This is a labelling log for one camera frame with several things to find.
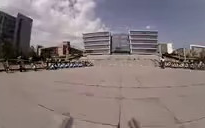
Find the concrete pavement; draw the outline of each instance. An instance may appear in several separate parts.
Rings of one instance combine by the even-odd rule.
[[[135,65],[0,73],[0,126],[205,128],[205,71]]]

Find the apartment building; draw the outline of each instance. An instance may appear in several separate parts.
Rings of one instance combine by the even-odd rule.
[[[157,54],[158,31],[129,31],[131,54]]]
[[[27,55],[30,47],[33,20],[18,13],[17,17],[0,11],[0,52],[1,42],[12,43],[17,54]]]

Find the blue sky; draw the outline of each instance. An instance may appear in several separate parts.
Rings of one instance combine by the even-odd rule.
[[[96,15],[116,32],[159,31],[159,42],[175,47],[205,45],[205,0],[97,0]]]
[[[150,26],[175,48],[205,45],[205,0],[0,0],[0,9],[34,20],[31,44],[83,47],[82,33]]]

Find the building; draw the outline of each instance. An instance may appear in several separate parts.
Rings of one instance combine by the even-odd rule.
[[[111,54],[110,32],[85,33],[83,34],[83,41],[86,54]]]
[[[160,43],[159,48],[160,48],[160,52],[162,54],[164,54],[164,53],[171,54],[173,52],[173,44],[172,43]]]
[[[196,52],[196,53],[201,53],[201,52],[205,51],[205,46],[191,44],[190,50],[193,52]]]
[[[71,46],[69,41],[64,41],[57,46],[40,48],[39,55],[45,58],[68,57],[70,55],[83,55],[83,50]]]
[[[130,54],[130,43],[128,34],[113,34],[111,44],[112,54]]]
[[[83,34],[85,52],[88,55],[97,54],[157,54],[157,31],[129,31],[129,34],[111,34],[110,32],[95,32]]]
[[[157,31],[129,31],[131,54],[157,54]]]
[[[1,42],[11,42],[17,54],[27,55],[30,47],[33,20],[22,14],[17,17],[0,11],[0,52]]]

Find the ground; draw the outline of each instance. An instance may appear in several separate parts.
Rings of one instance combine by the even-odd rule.
[[[205,71],[135,65],[0,73],[1,128],[205,128]]]

